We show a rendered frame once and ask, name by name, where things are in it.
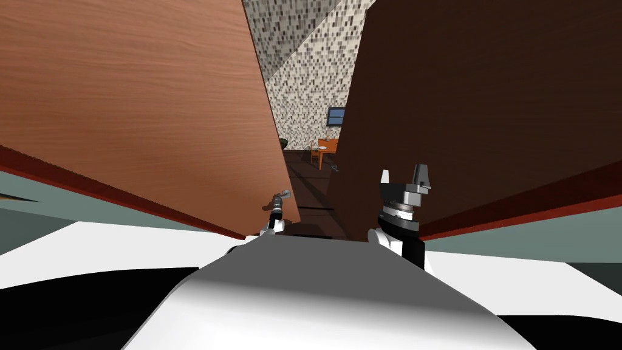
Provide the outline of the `orange table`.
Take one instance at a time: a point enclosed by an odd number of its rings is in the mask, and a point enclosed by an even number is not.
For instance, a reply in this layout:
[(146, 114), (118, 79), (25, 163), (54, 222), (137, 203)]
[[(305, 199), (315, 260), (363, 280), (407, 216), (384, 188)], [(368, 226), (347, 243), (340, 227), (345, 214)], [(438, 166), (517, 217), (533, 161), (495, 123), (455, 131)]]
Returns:
[(319, 152), (319, 165), (318, 168), (321, 170), (323, 165), (323, 156), (325, 154), (336, 154), (338, 146), (338, 139), (318, 139), (318, 152)]

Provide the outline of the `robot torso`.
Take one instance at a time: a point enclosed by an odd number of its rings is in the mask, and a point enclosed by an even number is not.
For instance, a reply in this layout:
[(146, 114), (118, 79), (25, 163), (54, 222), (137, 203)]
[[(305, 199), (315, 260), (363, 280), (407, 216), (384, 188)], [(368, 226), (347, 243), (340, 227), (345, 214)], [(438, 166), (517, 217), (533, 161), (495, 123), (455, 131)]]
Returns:
[(122, 350), (535, 350), (391, 250), (264, 235), (192, 273)]

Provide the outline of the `dark brown door leaf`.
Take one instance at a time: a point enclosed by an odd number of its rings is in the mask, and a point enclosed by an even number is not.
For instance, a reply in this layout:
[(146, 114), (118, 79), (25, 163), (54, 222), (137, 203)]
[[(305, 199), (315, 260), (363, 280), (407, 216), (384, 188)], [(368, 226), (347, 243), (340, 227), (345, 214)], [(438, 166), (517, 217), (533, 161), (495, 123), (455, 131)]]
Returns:
[(458, 0), (377, 0), (366, 12), (349, 88), (346, 118), (329, 186), (329, 199), (353, 241), (377, 226), (383, 169), (410, 180), (418, 119), (435, 83), (429, 55), (443, 14)]

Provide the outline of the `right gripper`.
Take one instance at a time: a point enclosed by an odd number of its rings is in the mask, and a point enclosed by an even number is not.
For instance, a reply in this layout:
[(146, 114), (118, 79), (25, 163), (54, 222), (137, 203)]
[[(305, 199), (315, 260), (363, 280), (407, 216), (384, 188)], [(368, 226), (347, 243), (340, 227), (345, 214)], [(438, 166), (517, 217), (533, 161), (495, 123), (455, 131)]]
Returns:
[(431, 190), (428, 166), (419, 163), (415, 165), (412, 184), (390, 183), (389, 171), (383, 170), (379, 187), (380, 197), (385, 202), (420, 207), (422, 196)]

